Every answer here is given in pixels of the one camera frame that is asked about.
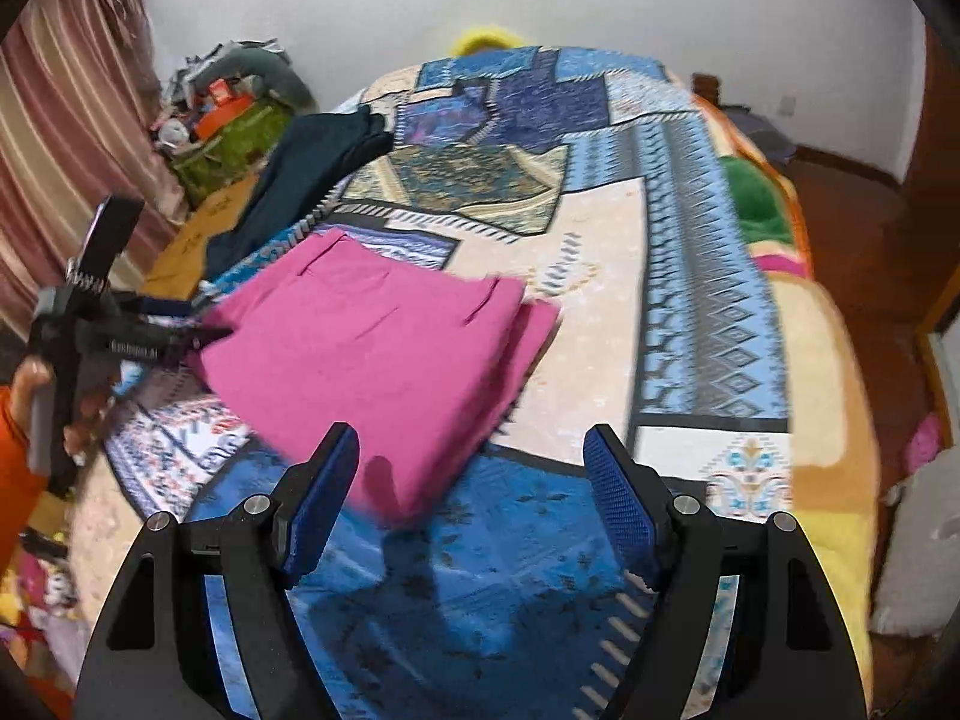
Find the person left hand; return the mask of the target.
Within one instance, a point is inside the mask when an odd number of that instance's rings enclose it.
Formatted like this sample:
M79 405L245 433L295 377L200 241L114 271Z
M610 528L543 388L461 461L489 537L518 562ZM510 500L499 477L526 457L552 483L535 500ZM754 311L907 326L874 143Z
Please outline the person left hand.
M119 380L119 369L103 369L98 382L90 382L76 405L75 418L64 427L64 449L78 457L94 444L99 426L104 419L112 388ZM53 382L53 371L47 362L37 356L26 356L16 367L10 385L8 412L14 426L25 436L31 434L32 405L39 390Z

